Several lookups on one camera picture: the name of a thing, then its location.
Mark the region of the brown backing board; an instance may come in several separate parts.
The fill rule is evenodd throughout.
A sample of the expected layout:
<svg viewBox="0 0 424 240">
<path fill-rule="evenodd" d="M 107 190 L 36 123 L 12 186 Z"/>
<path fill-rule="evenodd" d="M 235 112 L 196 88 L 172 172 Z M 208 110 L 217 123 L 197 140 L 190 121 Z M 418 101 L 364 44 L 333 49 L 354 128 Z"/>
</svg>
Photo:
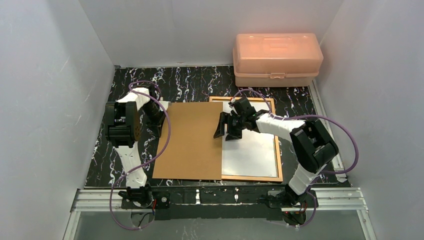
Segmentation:
<svg viewBox="0 0 424 240">
<path fill-rule="evenodd" d="M 221 180 L 222 140 L 214 138 L 222 102 L 174 102 L 167 109 L 154 162 L 154 179 Z"/>
</svg>

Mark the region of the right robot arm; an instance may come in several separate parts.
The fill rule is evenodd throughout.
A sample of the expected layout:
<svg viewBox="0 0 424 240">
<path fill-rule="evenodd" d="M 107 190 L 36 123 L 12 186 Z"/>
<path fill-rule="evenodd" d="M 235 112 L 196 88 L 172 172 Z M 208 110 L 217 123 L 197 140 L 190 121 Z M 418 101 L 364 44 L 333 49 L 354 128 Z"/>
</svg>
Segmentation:
<svg viewBox="0 0 424 240">
<path fill-rule="evenodd" d="M 288 120 L 270 111 L 256 110 L 246 97 L 229 102 L 230 112 L 221 112 L 213 137 L 226 141 L 242 138 L 243 130 L 271 134 L 290 141 L 298 166 L 284 190 L 269 202 L 295 206 L 305 202 L 310 185 L 321 171 L 339 154 L 339 148 L 317 117 Z"/>
</svg>

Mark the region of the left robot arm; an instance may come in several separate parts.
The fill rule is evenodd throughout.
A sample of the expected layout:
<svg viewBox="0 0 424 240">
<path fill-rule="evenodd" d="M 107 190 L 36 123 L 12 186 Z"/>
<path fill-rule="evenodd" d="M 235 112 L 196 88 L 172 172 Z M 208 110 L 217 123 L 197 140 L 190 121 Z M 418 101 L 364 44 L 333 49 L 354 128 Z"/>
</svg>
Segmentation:
<svg viewBox="0 0 424 240">
<path fill-rule="evenodd" d="M 154 208 L 156 194 L 152 192 L 142 167 L 138 142 L 142 136 L 140 111 L 147 116 L 147 127 L 157 138 L 162 135 L 168 103 L 162 101 L 159 87 L 148 81 L 146 87 L 130 84 L 131 90 L 123 98 L 108 101 L 104 113 L 104 135 L 120 158 L 126 189 L 118 194 L 140 208 Z"/>
</svg>

